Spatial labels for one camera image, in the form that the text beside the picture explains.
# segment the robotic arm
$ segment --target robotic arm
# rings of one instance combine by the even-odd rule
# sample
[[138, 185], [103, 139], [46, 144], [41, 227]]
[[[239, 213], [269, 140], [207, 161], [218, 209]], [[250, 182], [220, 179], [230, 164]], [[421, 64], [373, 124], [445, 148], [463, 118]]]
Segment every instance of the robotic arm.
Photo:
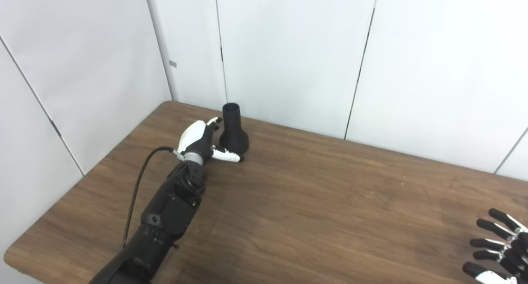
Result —
[[150, 284], [170, 248], [181, 239], [200, 207], [210, 158], [241, 162], [243, 156], [212, 144], [222, 119], [196, 121], [172, 152], [181, 162], [171, 171], [141, 214], [141, 225], [124, 248], [89, 284]]

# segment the black cable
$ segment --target black cable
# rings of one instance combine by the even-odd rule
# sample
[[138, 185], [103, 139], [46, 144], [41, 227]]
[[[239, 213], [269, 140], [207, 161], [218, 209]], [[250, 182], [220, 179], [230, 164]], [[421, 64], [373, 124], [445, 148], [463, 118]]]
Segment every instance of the black cable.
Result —
[[134, 203], [136, 203], [136, 196], [137, 196], [137, 190], [139, 188], [139, 183], [141, 181], [141, 177], [143, 175], [143, 172], [145, 171], [145, 168], [147, 167], [147, 164], [149, 163], [149, 160], [151, 160], [151, 157], [157, 152], [157, 151], [169, 151], [173, 152], [175, 149], [172, 147], [158, 147], [147, 156], [145, 159], [145, 162], [143, 163], [143, 166], [141, 167], [141, 170], [139, 171], [139, 175], [137, 176], [136, 185], [134, 185], [134, 192], [132, 193], [132, 200], [130, 201], [130, 208], [128, 209], [128, 218], [127, 218], [127, 224], [125, 225], [125, 233], [123, 234], [123, 248], [125, 247], [127, 243], [127, 237], [128, 237], [128, 228], [130, 227], [130, 220], [132, 220], [132, 211], [134, 210]]

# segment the black fingertip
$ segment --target black fingertip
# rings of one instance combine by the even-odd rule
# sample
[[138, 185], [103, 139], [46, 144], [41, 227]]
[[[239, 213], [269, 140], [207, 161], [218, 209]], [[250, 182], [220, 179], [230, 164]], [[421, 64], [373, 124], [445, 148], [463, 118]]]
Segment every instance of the black fingertip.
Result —
[[482, 218], [477, 219], [477, 226], [479, 228], [484, 228], [485, 230], [491, 230], [490, 228], [494, 227], [494, 223]]
[[476, 278], [481, 273], [488, 271], [488, 269], [482, 267], [481, 265], [477, 265], [476, 263], [468, 261], [464, 263], [464, 265], [462, 265], [462, 271], [464, 271], [464, 273], [468, 274], [470, 277]]
[[471, 247], [480, 248], [482, 243], [482, 239], [471, 239], [469, 241], [469, 245]]
[[495, 208], [491, 208], [489, 211], [488, 211], [488, 214], [495, 218], [495, 219], [499, 219], [499, 218], [503, 218], [503, 217], [506, 217], [506, 213], [504, 213], [503, 211], [499, 211], [498, 209], [495, 209]]
[[476, 260], [498, 260], [500, 255], [497, 253], [489, 252], [488, 250], [480, 250], [473, 252], [473, 258]]

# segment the wood grain surface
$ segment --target wood grain surface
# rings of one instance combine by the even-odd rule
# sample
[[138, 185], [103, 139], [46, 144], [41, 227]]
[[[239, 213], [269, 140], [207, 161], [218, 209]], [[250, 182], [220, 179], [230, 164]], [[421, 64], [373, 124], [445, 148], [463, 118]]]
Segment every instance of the wood grain surface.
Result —
[[[88, 283], [119, 250], [145, 157], [217, 115], [162, 104], [8, 249], [6, 262], [48, 284]], [[202, 205], [154, 284], [475, 283], [461, 270], [468, 241], [495, 238], [475, 220], [490, 207], [528, 218], [523, 181], [258, 120], [243, 118], [243, 128], [245, 162], [205, 165]], [[152, 158], [131, 231], [176, 164], [165, 152]]]

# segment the black plastic object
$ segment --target black plastic object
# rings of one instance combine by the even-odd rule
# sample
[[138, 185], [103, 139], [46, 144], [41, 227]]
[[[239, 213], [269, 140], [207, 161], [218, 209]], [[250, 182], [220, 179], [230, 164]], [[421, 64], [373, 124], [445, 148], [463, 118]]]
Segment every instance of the black plastic object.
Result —
[[220, 136], [220, 145], [238, 155], [249, 149], [249, 136], [242, 129], [240, 106], [237, 103], [227, 103], [222, 107], [224, 117], [224, 132]]

